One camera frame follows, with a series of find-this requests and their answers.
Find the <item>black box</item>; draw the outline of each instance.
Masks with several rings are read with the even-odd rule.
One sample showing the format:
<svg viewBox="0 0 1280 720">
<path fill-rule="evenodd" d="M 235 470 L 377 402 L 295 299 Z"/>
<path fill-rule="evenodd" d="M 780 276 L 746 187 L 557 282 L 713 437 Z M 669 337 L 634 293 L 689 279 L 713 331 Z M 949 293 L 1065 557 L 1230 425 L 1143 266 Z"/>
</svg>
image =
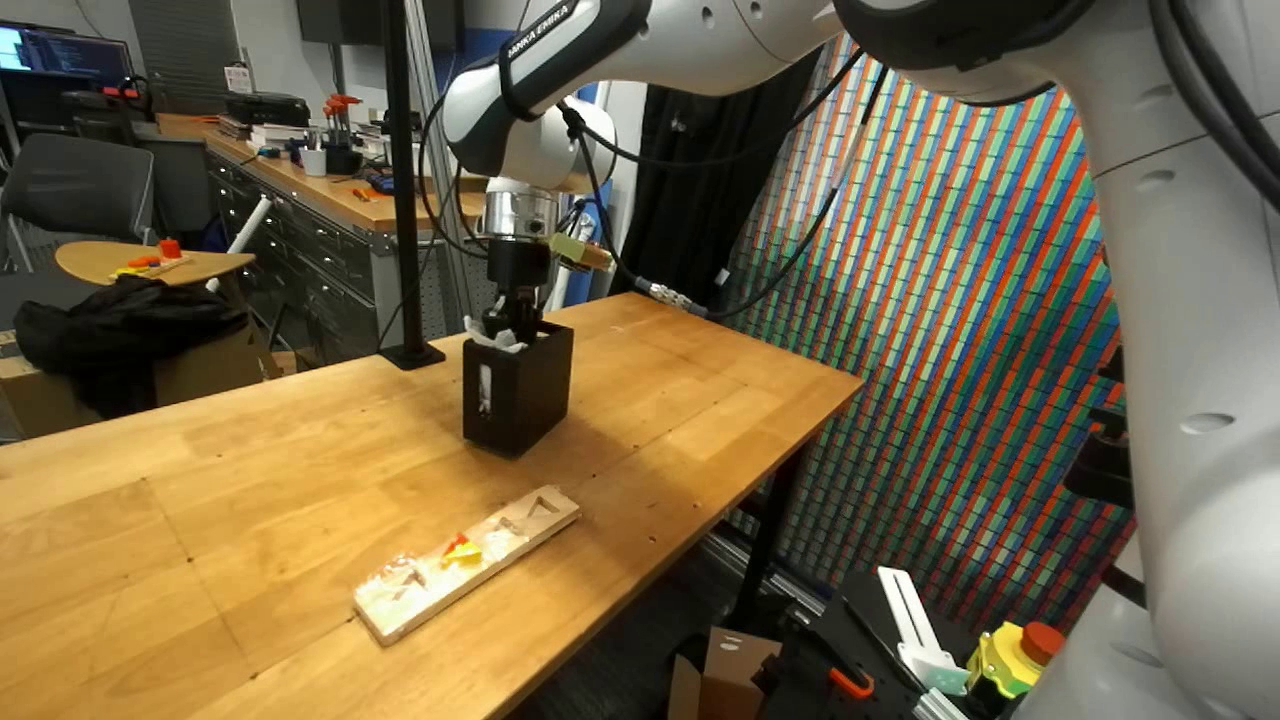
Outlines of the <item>black box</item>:
<svg viewBox="0 0 1280 720">
<path fill-rule="evenodd" d="M 255 96 L 226 96 L 226 115 L 235 122 L 291 122 L 309 128 L 313 107 L 298 96 L 279 96 L 279 90 L 255 90 Z"/>
<path fill-rule="evenodd" d="M 543 324 L 520 351 L 464 343 L 464 437 L 520 456 L 568 411 L 571 326 Z"/>
<path fill-rule="evenodd" d="M 424 0 L 430 50 L 464 50 L 464 0 Z M 383 45 L 383 5 L 295 0 L 298 37 L 313 45 Z"/>
</svg>

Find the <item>table leg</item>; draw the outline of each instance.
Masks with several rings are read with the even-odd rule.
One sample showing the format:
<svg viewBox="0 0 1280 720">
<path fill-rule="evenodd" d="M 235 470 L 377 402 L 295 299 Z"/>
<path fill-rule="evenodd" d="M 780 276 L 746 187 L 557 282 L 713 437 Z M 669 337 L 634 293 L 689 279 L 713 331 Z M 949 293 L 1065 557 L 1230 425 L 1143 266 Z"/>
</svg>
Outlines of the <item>table leg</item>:
<svg viewBox="0 0 1280 720">
<path fill-rule="evenodd" d="M 813 456 L 813 443 L 797 448 L 770 470 L 768 495 L 762 495 L 758 515 L 755 515 L 758 528 L 755 528 L 755 538 L 751 538 L 746 570 L 745 570 L 745 585 L 737 588 L 737 603 L 727 611 L 733 621 L 745 621 L 751 611 L 751 600 L 758 597 L 758 585 L 762 585 L 768 565 L 776 557 L 776 538 L 785 530 L 785 518 L 789 518 L 789 508 L 797 500 L 797 488 L 799 488 L 806 456 Z"/>
</svg>

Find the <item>cardboard box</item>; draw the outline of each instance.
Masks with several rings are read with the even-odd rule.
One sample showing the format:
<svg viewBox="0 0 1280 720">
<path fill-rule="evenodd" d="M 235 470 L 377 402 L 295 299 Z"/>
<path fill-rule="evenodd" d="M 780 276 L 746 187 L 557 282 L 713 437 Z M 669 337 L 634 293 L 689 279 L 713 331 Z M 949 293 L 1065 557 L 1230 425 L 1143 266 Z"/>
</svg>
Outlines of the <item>cardboard box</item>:
<svg viewBox="0 0 1280 720">
<path fill-rule="evenodd" d="M 262 369 L 266 351 L 252 324 L 215 337 L 183 354 L 161 361 L 157 402 L 180 402 L 193 394 L 258 385 L 272 376 Z M 97 425 L 99 415 L 82 409 L 62 376 L 31 369 L 13 331 L 0 331 L 0 441 L 26 441 L 43 433 L 62 433 Z"/>
<path fill-rule="evenodd" d="M 733 628 L 713 628 L 704 669 L 674 654 L 669 720 L 751 720 L 758 717 L 762 691 L 755 671 L 780 642 Z"/>
</svg>

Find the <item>wooden block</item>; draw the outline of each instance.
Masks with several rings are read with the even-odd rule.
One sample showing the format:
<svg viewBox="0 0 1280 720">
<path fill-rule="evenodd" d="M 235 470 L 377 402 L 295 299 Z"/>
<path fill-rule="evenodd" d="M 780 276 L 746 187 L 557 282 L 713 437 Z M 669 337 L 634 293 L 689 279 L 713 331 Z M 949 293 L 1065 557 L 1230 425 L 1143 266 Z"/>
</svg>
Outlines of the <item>wooden block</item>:
<svg viewBox="0 0 1280 720">
<path fill-rule="evenodd" d="M 393 642 L 408 628 L 424 622 L 487 575 L 504 570 L 558 528 L 576 518 L 580 505 L 543 483 L 469 530 L 451 535 L 437 552 L 397 557 L 380 575 L 356 588 L 356 611 L 377 638 Z"/>
</svg>

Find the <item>wooden table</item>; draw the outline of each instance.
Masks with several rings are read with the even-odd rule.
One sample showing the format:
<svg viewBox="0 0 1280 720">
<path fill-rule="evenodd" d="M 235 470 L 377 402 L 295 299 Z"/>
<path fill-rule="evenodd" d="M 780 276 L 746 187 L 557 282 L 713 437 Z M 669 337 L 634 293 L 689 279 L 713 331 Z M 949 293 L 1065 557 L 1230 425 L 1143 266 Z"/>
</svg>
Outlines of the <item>wooden table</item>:
<svg viewBox="0 0 1280 720">
<path fill-rule="evenodd" d="M 363 177 L 309 177 L 291 161 L 252 157 L 252 146 L 235 134 L 225 134 L 210 115 L 161 115 L 161 134 L 165 139 L 200 139 L 210 157 L 243 169 L 258 184 L 266 184 L 291 201 L 302 201 L 302 203 L 318 209 L 323 217 L 340 217 L 351 229 L 383 233 L 383 236 L 397 233 L 397 201 L 373 192 Z M 469 179 L 461 203 L 464 203 L 469 221 L 485 217 L 480 184 Z M 416 224 L 426 233 L 430 217 L 424 209 L 416 209 Z"/>
<path fill-rule="evenodd" d="M 520 461 L 464 443 L 455 341 L 0 448 L 5 717 L 509 713 L 860 388 L 641 294 L 557 319 L 571 409 Z M 582 515 L 380 647 L 351 588 L 537 483 Z"/>
</svg>

